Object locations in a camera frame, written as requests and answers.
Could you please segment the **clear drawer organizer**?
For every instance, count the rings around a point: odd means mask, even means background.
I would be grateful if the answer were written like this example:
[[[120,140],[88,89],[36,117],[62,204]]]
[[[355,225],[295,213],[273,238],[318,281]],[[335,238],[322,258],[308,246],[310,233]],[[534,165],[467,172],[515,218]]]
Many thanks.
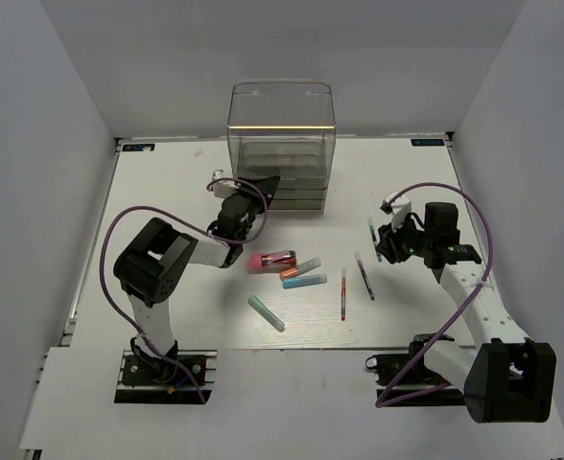
[[[280,177],[271,209],[323,212],[336,147],[331,85],[321,80],[241,80],[226,124],[233,175]]]

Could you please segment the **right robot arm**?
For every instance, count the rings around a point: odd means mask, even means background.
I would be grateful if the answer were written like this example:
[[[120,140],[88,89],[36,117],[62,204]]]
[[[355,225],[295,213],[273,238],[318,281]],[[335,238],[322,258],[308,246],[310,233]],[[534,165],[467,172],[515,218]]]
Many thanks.
[[[465,323],[475,348],[463,349],[444,331],[416,336],[404,366],[383,380],[385,390],[377,404],[399,403],[389,393],[411,374],[422,382],[452,385],[479,424],[546,422],[555,352],[516,324],[487,283],[481,256],[472,245],[460,243],[457,206],[429,202],[422,223],[413,220],[406,196],[386,198],[382,209],[391,221],[379,229],[378,253],[392,264],[420,258],[455,302],[455,318]]]

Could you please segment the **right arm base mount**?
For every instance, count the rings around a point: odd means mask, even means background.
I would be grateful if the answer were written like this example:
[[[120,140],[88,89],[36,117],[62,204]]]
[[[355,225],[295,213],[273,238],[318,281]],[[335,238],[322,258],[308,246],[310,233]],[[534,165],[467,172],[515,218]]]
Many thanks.
[[[364,366],[368,372],[377,375],[376,384],[380,386],[377,396],[384,391],[399,371],[410,361],[432,338],[432,333],[417,334],[410,342],[405,353],[386,353],[368,357]],[[424,365],[424,358],[415,364],[407,374],[400,379],[389,393],[390,399],[409,395],[412,392],[435,388],[444,384],[445,379],[429,370]],[[401,402],[395,402],[393,406],[419,407],[419,406],[464,406],[463,395],[454,386],[449,385],[445,389],[420,395]]]

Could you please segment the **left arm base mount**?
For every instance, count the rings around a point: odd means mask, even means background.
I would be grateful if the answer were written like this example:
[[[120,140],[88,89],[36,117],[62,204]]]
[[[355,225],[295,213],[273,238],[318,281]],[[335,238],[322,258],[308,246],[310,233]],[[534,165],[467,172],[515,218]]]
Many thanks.
[[[133,352],[125,350],[119,369],[114,402],[117,404],[200,405],[208,402],[214,389],[216,351],[181,351],[177,360],[191,373],[199,392],[186,372],[164,363],[156,372]]]

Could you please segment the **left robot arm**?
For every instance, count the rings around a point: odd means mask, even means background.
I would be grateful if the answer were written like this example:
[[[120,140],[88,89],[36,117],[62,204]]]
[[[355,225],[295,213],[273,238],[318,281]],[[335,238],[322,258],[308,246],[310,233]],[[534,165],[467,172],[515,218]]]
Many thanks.
[[[187,265],[229,268],[242,255],[244,246],[256,240],[263,227],[251,232],[258,216],[266,217],[280,177],[262,179],[212,175],[206,189],[222,201],[217,217],[205,230],[153,208],[131,207],[132,211],[153,211],[201,235],[195,238],[177,231],[162,218],[152,218],[123,250],[113,266],[113,275],[129,298],[136,330],[133,352],[147,356],[145,371],[155,381],[171,380],[177,371],[177,342],[171,328],[168,299],[179,284]]]

